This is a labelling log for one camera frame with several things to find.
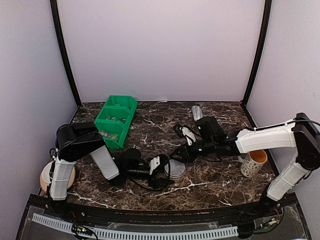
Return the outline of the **metal scoop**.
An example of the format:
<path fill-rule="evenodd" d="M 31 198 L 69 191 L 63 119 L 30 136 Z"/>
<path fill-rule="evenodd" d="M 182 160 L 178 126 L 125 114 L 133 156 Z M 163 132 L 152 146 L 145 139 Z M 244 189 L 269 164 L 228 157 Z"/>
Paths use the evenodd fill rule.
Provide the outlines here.
<path fill-rule="evenodd" d="M 191 111 L 195 122 L 204 117 L 202 109 L 197 105 L 193 105 Z"/>

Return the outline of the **clear plastic container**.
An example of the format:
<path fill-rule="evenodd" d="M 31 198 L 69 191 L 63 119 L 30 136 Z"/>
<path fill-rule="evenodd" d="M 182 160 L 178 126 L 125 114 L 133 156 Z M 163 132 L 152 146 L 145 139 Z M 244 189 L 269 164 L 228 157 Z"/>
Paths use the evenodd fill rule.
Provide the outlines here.
<path fill-rule="evenodd" d="M 173 166 L 171 165 L 170 168 L 168 165 L 164 167 L 164 173 L 172 179 L 181 178 L 186 172 L 185 165 Z"/>

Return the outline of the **blue mixed candies pile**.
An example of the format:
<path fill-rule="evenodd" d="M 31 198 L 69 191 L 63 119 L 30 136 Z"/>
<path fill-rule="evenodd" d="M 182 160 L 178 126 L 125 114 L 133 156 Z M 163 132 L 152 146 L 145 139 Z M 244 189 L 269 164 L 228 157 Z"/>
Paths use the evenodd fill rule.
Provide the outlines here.
<path fill-rule="evenodd" d="M 118 117 L 106 117 L 105 118 L 107 121 L 120 121 L 122 123 L 126 122 L 126 118 L 118 118 Z"/>

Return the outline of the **black front rail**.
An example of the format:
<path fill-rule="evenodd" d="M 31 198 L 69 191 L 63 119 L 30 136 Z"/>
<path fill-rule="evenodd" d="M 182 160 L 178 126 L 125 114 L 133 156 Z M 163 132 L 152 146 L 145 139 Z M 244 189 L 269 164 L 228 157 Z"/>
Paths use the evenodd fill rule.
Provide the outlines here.
<path fill-rule="evenodd" d="M 242 205 L 198 209 L 182 211 L 141 211 L 122 210 L 94 207 L 89 205 L 62 202 L 65 219 L 75 220 L 76 223 L 85 226 L 106 226 L 110 223 L 124 224 L 150 224 L 150 225 L 174 225 L 174 224 L 199 224 L 217 222 L 219 225 L 244 225 L 254 220 L 272 216 L 279 217 L 283 213 L 283 206 L 296 200 L 296 195 L 289 193 L 269 212 L 258 214 L 258 202 L 246 203 Z"/>

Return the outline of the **clear plastic lid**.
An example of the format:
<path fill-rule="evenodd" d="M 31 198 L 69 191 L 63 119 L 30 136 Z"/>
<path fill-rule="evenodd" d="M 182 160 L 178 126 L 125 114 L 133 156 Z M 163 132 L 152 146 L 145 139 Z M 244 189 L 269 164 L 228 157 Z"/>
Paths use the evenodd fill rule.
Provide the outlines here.
<path fill-rule="evenodd" d="M 167 176 L 170 176 L 171 178 L 180 178 L 185 174 L 186 166 L 184 163 L 170 159 L 169 164 L 170 167 L 168 164 L 166 164 L 164 167 L 164 172 Z"/>

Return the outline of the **white bowl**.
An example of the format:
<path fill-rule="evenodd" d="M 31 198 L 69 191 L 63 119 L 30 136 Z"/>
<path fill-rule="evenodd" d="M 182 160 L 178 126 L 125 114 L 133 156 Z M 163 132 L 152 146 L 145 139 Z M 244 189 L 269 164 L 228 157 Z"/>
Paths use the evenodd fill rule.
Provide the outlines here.
<path fill-rule="evenodd" d="M 52 182 L 52 177 L 50 176 L 51 168 L 53 162 L 49 162 L 41 172 L 41 180 L 44 184 L 49 185 Z"/>

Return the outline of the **black frame post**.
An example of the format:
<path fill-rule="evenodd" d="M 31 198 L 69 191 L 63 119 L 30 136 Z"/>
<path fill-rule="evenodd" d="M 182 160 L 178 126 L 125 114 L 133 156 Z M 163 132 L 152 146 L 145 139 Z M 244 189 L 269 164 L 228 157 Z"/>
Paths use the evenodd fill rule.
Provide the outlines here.
<path fill-rule="evenodd" d="M 67 53 L 67 48 L 64 40 L 62 24 L 60 20 L 60 14 L 58 9 L 58 1 L 57 0 L 50 0 L 50 8 L 52 14 L 53 25 L 55 29 L 56 39 L 59 47 L 60 56 L 62 59 L 63 67 L 66 73 L 66 77 L 68 80 L 69 87 L 71 89 L 71 93 L 77 108 L 82 105 L 82 101 L 76 86 L 75 78 L 72 72 L 70 60 Z"/>
<path fill-rule="evenodd" d="M 258 74 L 258 70 L 259 70 L 259 66 L 260 66 L 260 62 L 261 62 L 261 58 L 262 58 L 263 50 L 264 50 L 264 46 L 265 46 L 265 40 L 267 37 L 272 2 L 273 2 L 272 0 L 265 0 L 264 1 L 263 15 L 262 15 L 262 21 L 261 21 L 261 27 L 260 27 L 257 47 L 256 47 L 250 75 L 248 78 L 247 86 L 246 86 L 246 89 L 244 92 L 244 96 L 243 96 L 243 99 L 241 100 L 242 108 L 247 107 L 247 104 L 250 100 L 250 96 L 251 96 L 251 93 L 252 93 L 252 90 L 253 90 L 253 87 L 255 84 L 257 74 Z"/>

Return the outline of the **patterned mug yellow inside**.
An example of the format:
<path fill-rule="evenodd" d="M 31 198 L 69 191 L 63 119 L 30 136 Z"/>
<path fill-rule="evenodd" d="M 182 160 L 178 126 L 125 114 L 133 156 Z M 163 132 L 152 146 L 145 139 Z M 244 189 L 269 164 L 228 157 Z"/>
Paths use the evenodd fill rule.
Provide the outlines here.
<path fill-rule="evenodd" d="M 268 161 L 264 150 L 251 151 L 237 157 L 241 162 L 240 171 L 247 178 L 253 178 Z"/>

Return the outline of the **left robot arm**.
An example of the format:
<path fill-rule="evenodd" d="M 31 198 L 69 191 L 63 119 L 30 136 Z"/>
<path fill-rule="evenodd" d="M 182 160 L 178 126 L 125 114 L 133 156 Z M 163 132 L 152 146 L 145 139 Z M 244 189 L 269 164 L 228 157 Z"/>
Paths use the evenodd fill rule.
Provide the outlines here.
<path fill-rule="evenodd" d="M 51 210 L 60 218 L 67 218 L 70 206 L 64 202 L 76 162 L 90 155 L 100 172 L 112 186 L 122 186 L 126 180 L 137 184 L 146 180 L 146 190 L 163 191 L 174 181 L 170 178 L 170 159 L 159 154 L 152 159 L 143 160 L 136 148 L 124 151 L 114 159 L 93 122 L 64 124 L 56 131 L 55 148 L 50 150 L 53 163 L 49 172 L 47 195 L 53 200 Z"/>

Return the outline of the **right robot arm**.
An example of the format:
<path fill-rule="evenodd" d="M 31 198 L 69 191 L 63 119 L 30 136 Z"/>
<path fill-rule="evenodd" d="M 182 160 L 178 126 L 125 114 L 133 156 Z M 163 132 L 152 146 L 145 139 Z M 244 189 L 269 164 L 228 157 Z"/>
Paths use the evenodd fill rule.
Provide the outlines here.
<path fill-rule="evenodd" d="M 255 213 L 266 217 L 285 193 L 301 179 L 320 167 L 320 124 L 301 112 L 282 123 L 264 127 L 243 128 L 226 133 L 214 116 L 195 122 L 200 139 L 187 136 L 188 142 L 176 148 L 171 159 L 182 163 L 216 154 L 219 157 L 240 156 L 260 150 L 293 149 L 293 159 L 266 189 Z"/>

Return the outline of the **green three-compartment bin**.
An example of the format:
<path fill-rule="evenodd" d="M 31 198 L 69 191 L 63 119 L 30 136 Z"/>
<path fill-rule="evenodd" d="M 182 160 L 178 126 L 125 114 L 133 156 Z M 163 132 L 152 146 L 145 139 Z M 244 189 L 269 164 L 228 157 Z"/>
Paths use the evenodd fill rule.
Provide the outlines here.
<path fill-rule="evenodd" d="M 110 150 L 124 147 L 138 102 L 132 96 L 110 95 L 94 124 Z"/>

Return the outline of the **left black frame post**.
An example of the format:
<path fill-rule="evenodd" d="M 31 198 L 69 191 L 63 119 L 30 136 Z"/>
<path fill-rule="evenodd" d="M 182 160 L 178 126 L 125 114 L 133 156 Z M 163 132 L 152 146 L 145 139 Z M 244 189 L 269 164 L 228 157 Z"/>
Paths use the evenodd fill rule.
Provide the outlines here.
<path fill-rule="evenodd" d="M 60 20 L 60 14 L 58 9 L 58 1 L 57 0 L 50 0 L 50 8 L 52 14 L 53 25 L 55 29 L 56 39 L 59 47 L 60 56 L 62 59 L 63 67 L 66 73 L 66 77 L 68 80 L 69 87 L 71 89 L 71 93 L 77 108 L 82 105 L 82 101 L 76 86 L 75 78 L 72 72 L 70 60 L 67 53 L 67 48 L 64 40 L 62 24 Z"/>

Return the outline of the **right black frame post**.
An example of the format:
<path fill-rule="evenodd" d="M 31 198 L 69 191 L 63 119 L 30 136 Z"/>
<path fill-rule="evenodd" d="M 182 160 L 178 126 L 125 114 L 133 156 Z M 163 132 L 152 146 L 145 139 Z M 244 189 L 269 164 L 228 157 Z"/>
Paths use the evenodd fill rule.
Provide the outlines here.
<path fill-rule="evenodd" d="M 264 46 L 265 46 L 265 40 L 267 37 L 272 2 L 273 2 L 272 0 L 265 0 L 264 1 L 263 15 L 262 15 L 262 21 L 261 21 L 261 27 L 260 27 L 257 47 L 256 47 L 250 75 L 248 78 L 247 86 L 246 86 L 246 89 L 244 92 L 244 96 L 243 96 L 243 99 L 241 100 L 242 108 L 247 107 L 247 104 L 250 100 L 250 96 L 251 96 L 251 93 L 252 93 L 252 90 L 253 90 L 253 87 L 255 84 L 257 74 L 258 74 L 258 70 L 259 70 L 259 66 L 260 66 L 260 62 L 261 62 L 261 58 L 262 58 L 263 50 L 264 50 Z"/>

